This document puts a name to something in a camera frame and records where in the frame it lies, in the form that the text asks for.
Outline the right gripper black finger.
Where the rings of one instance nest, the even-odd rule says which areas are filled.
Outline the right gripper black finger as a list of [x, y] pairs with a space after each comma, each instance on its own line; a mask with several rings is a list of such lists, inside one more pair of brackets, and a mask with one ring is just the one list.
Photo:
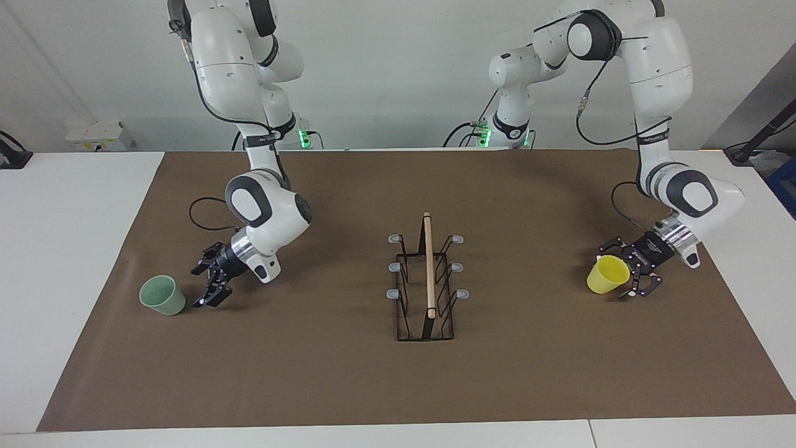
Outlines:
[[224, 273], [210, 273], [205, 291], [201, 297], [193, 301], [193, 308], [202, 308], [203, 306], [216, 308], [223, 303], [233, 292], [228, 281], [227, 275]]
[[205, 250], [203, 250], [201, 258], [197, 261], [196, 266], [194, 266], [193, 269], [190, 270], [191, 275], [199, 276], [205, 271], [211, 269], [216, 262], [217, 253], [219, 252], [219, 250], [220, 250], [219, 242], [216, 242], [210, 247], [207, 247]]

